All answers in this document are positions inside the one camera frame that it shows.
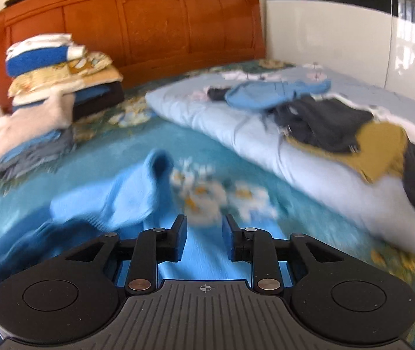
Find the mustard yellow garment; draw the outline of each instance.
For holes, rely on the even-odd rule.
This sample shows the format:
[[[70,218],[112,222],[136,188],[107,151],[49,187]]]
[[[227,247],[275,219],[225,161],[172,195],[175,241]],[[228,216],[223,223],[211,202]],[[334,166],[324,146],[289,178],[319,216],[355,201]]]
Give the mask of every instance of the mustard yellow garment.
[[[360,145],[359,153],[337,154],[305,145],[292,136],[287,137],[287,141],[294,147],[353,168],[367,183],[374,183],[387,173],[402,177],[408,144],[402,127],[389,122],[368,122],[357,132],[356,139]]]

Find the wooden headboard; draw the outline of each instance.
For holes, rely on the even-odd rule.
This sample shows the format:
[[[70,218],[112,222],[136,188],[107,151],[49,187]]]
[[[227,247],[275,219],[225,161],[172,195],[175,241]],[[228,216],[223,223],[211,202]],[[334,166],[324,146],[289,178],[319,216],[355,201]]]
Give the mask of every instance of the wooden headboard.
[[[25,0],[0,11],[0,106],[9,109],[5,51],[69,32],[108,54],[129,87],[265,55],[258,0]]]

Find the clothing pile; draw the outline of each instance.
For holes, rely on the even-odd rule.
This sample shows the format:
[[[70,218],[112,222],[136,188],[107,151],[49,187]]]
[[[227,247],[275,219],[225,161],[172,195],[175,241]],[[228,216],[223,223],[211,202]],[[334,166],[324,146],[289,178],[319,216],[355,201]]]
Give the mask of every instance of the clothing pile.
[[[412,122],[384,108],[359,106],[342,95],[328,93],[330,80],[287,83],[251,75],[245,80],[234,87],[206,88],[206,95],[233,108],[273,115],[288,143],[345,164],[366,183],[377,183],[386,174],[401,178],[415,208]]]
[[[75,121],[124,99],[123,77],[112,59],[87,52],[71,34],[42,34],[11,45],[6,71],[15,78],[8,90],[13,111],[42,104],[52,93],[74,93]]]

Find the gray folded garment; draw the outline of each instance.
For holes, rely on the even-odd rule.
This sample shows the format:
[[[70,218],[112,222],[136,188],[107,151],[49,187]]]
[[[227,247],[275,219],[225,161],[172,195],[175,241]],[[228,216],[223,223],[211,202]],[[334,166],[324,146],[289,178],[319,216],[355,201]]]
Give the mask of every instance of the gray folded garment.
[[[59,138],[33,145],[16,157],[0,163],[0,181],[8,181],[24,175],[41,164],[53,161],[73,150],[73,129],[62,131]]]

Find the bed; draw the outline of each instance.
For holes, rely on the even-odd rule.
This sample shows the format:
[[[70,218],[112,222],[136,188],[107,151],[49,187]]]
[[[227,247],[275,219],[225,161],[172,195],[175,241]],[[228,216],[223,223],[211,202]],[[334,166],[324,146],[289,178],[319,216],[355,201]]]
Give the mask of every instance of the bed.
[[[107,53],[126,90],[122,104],[74,123],[74,152],[0,183],[0,239],[58,196],[110,178],[157,148],[174,161],[172,191],[190,225],[185,259],[162,266],[162,277],[247,279],[249,266],[226,261],[220,240],[220,217],[232,213],[241,226],[259,226],[274,237],[314,236],[396,275],[415,291],[414,255],[374,238],[219,141],[166,121],[148,107],[146,93],[190,77],[293,70],[291,64],[264,59],[259,12],[258,0],[26,0],[1,11],[3,109],[11,108],[5,50],[46,32],[70,32],[77,42]],[[41,223],[28,222],[31,228]],[[415,325],[408,340],[415,347]]]

